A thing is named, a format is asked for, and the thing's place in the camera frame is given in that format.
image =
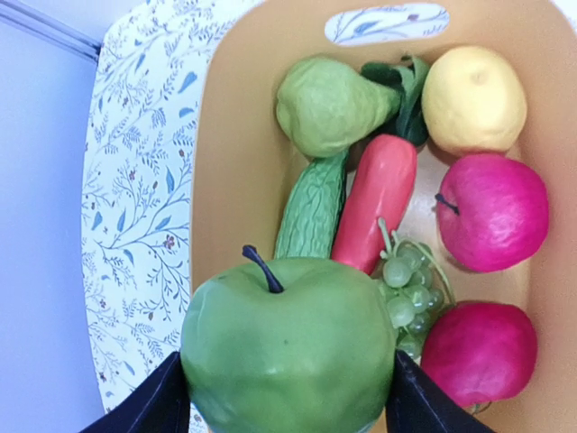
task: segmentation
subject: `yellow lemon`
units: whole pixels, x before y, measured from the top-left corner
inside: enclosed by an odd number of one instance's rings
[[[500,54],[462,46],[433,63],[423,87],[429,135],[457,156],[506,152],[527,119],[527,99],[517,73]]]

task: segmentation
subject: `green bitter melon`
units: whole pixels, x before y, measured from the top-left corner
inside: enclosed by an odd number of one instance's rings
[[[315,159],[300,174],[285,206],[275,259],[331,256],[346,199],[348,153]]]

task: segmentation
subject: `red apple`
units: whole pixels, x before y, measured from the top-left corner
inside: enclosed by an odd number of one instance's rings
[[[543,180],[524,163],[499,154],[458,160],[435,198],[445,248],[472,271],[502,271],[524,261],[549,230]]]

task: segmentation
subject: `floral tablecloth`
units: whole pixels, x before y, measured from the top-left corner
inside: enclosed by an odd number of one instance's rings
[[[115,23],[90,107],[82,199],[87,323],[102,400],[119,404],[172,351],[189,303],[189,210],[207,66],[261,0],[149,0]],[[572,1],[557,0],[571,17]],[[438,5],[339,14],[326,36],[352,45],[432,37]],[[192,412],[191,431],[205,432]]]

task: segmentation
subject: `green pear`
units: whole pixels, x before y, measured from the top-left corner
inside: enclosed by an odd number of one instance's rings
[[[313,57],[294,65],[277,92],[277,120],[306,156],[344,151],[393,117],[400,93],[349,65]]]

